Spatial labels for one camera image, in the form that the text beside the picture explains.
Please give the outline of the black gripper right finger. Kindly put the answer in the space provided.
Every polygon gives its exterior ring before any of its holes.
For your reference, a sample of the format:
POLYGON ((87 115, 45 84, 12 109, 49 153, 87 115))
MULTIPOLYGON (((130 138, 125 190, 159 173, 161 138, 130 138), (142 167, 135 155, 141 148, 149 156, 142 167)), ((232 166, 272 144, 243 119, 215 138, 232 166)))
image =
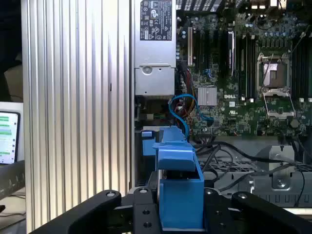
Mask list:
POLYGON ((226 198, 204 189, 204 228, 207 234, 310 234, 312 223, 251 193, 226 198))

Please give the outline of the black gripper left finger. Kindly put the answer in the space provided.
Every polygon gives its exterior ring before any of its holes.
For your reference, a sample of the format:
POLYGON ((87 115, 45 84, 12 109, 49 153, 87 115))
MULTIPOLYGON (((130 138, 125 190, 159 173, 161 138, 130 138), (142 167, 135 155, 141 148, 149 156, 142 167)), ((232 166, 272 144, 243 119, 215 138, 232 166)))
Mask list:
POLYGON ((35 229, 35 234, 158 234, 153 193, 138 187, 126 196, 102 191, 35 229))

